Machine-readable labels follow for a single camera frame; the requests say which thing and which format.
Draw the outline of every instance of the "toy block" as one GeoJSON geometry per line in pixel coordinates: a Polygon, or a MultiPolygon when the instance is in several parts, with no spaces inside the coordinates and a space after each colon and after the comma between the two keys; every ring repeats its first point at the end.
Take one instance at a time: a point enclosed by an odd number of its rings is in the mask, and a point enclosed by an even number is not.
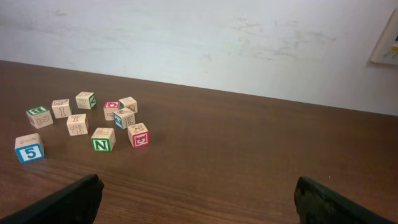
{"type": "Polygon", "coordinates": [[[118,109],[120,109],[120,102],[106,102],[104,105],[105,120],[113,121],[113,112],[117,111],[118,109]]]}
{"type": "Polygon", "coordinates": [[[127,133],[133,147],[136,148],[149,144],[149,131],[144,123],[128,126],[127,133]]]}
{"type": "Polygon", "coordinates": [[[72,115],[69,99],[53,100],[52,111],[54,112],[55,118],[67,118],[72,115]]]}
{"type": "Polygon", "coordinates": [[[114,123],[117,127],[125,129],[126,127],[136,123],[136,117],[134,112],[127,108],[123,108],[115,111],[114,113],[114,123]]]}
{"type": "Polygon", "coordinates": [[[29,134],[15,139],[15,152],[21,163],[44,158],[44,147],[39,134],[29,134]]]}
{"type": "Polygon", "coordinates": [[[70,115],[67,120],[70,136],[88,134],[88,119],[86,114],[70,115]]]}
{"type": "Polygon", "coordinates": [[[76,96],[77,108],[79,109],[92,109],[96,104],[94,93],[81,92],[76,96]]]}
{"type": "Polygon", "coordinates": [[[96,152],[111,152],[116,142],[113,128],[97,128],[91,137],[96,152]]]}
{"type": "Polygon", "coordinates": [[[43,128],[53,123],[51,112],[45,106],[39,106],[26,111],[30,123],[35,128],[43,128]]]}
{"type": "Polygon", "coordinates": [[[138,112],[137,101],[132,97],[127,97],[119,100],[120,108],[129,108],[134,113],[138,112]]]}

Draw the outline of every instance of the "wall plate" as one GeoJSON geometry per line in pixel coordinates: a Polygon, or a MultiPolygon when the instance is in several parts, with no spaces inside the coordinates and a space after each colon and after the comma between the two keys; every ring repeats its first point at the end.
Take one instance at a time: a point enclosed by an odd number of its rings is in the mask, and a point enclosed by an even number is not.
{"type": "Polygon", "coordinates": [[[371,62],[398,65],[398,9],[392,13],[388,25],[374,49],[371,62]]]}

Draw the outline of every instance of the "wood grain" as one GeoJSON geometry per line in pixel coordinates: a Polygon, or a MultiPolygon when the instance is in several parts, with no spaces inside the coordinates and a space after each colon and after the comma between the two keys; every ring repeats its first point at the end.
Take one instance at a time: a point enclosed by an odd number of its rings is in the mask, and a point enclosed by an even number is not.
{"type": "Polygon", "coordinates": [[[0,62],[0,94],[0,217],[95,173],[105,184],[96,223],[298,223],[294,188],[308,175],[398,222],[395,116],[11,62],[0,62]],[[89,134],[69,136],[65,119],[29,124],[25,110],[81,91],[97,99],[92,110],[71,101],[89,134]],[[126,96],[146,147],[104,120],[104,102],[126,96]],[[116,144],[95,153],[90,137],[106,127],[116,144]],[[14,140],[32,133],[45,159],[20,164],[14,140]]]}

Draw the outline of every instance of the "scuff mark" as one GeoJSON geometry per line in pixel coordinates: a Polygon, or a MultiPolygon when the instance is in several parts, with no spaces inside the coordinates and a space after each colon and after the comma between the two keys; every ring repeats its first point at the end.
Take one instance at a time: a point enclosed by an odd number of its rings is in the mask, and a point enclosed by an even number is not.
{"type": "Polygon", "coordinates": [[[281,50],[288,50],[288,49],[290,49],[290,47],[279,47],[279,51],[281,51],[281,50]]]}
{"type": "Polygon", "coordinates": [[[260,26],[260,23],[255,23],[255,24],[245,24],[245,25],[241,25],[238,27],[238,30],[241,30],[243,28],[249,28],[249,27],[255,27],[255,26],[260,26]]]}
{"type": "Polygon", "coordinates": [[[258,58],[258,59],[264,59],[264,60],[275,60],[274,58],[269,58],[269,57],[261,57],[262,52],[256,52],[254,54],[252,54],[252,56],[254,58],[258,58]]]}
{"type": "Polygon", "coordinates": [[[203,56],[205,59],[211,61],[211,55],[210,54],[206,54],[203,56]]]}
{"type": "Polygon", "coordinates": [[[297,55],[291,54],[291,53],[287,53],[287,52],[283,52],[280,50],[273,50],[273,49],[263,49],[263,48],[259,48],[259,50],[265,51],[265,52],[272,52],[275,56],[286,56],[286,57],[290,57],[290,58],[294,58],[294,59],[299,59],[297,57],[297,55]]]}
{"type": "Polygon", "coordinates": [[[338,37],[330,37],[325,35],[322,31],[321,32],[306,32],[307,35],[310,35],[314,38],[314,42],[318,44],[325,45],[326,42],[335,42],[338,37]]]}
{"type": "Polygon", "coordinates": [[[305,41],[304,37],[303,37],[303,34],[301,33],[300,30],[295,30],[294,34],[295,34],[297,40],[305,41]]]}
{"type": "Polygon", "coordinates": [[[269,35],[261,35],[261,34],[256,34],[256,33],[254,33],[254,32],[249,32],[249,31],[246,31],[246,30],[240,30],[238,27],[229,27],[229,28],[231,28],[231,29],[234,29],[234,30],[239,30],[240,32],[244,32],[245,34],[250,34],[250,35],[255,35],[255,36],[257,36],[257,37],[271,37],[271,36],[269,36],[269,35]]]}
{"type": "Polygon", "coordinates": [[[297,27],[299,25],[299,22],[297,22],[297,21],[286,21],[284,25],[287,26],[287,27],[297,27]]]}
{"type": "Polygon", "coordinates": [[[239,50],[238,55],[242,56],[244,51],[246,51],[246,49],[250,47],[250,42],[251,42],[250,40],[247,40],[247,39],[244,40],[244,42],[241,46],[241,49],[239,50]]]}
{"type": "Polygon", "coordinates": [[[67,13],[64,13],[64,12],[61,12],[60,9],[57,9],[57,10],[54,12],[54,15],[56,15],[56,16],[67,16],[68,14],[67,14],[67,13]]]}

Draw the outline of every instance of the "wooden alphabet block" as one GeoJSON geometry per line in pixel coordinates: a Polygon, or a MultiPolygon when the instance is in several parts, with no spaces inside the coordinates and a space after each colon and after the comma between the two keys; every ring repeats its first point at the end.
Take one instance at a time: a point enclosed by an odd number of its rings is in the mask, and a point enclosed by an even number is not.
{"type": "Polygon", "coordinates": [[[54,100],[52,102],[52,111],[55,118],[67,118],[72,115],[69,99],[54,100]]]}
{"type": "Polygon", "coordinates": [[[70,136],[88,134],[88,119],[86,114],[70,115],[67,120],[70,136]]]}
{"type": "Polygon", "coordinates": [[[127,133],[133,147],[136,148],[149,144],[149,131],[144,123],[128,126],[127,133]]]}
{"type": "Polygon", "coordinates": [[[126,127],[136,123],[134,112],[127,108],[123,108],[114,112],[114,123],[117,127],[125,129],[126,127]]]}
{"type": "Polygon", "coordinates": [[[119,100],[120,108],[129,108],[134,113],[138,112],[137,101],[133,97],[127,97],[119,100]]]}
{"type": "Polygon", "coordinates": [[[76,96],[77,108],[79,109],[92,109],[96,104],[94,93],[81,92],[76,96]]]}
{"type": "Polygon", "coordinates": [[[26,111],[29,122],[35,128],[43,128],[53,123],[51,112],[45,106],[39,106],[26,111]]]}
{"type": "Polygon", "coordinates": [[[111,152],[116,142],[113,128],[97,128],[91,137],[96,152],[111,152]]]}
{"type": "Polygon", "coordinates": [[[39,134],[29,134],[15,139],[15,152],[21,163],[44,158],[44,147],[39,134]]]}
{"type": "Polygon", "coordinates": [[[104,105],[105,120],[113,121],[113,112],[120,109],[120,102],[106,102],[104,105]]]}

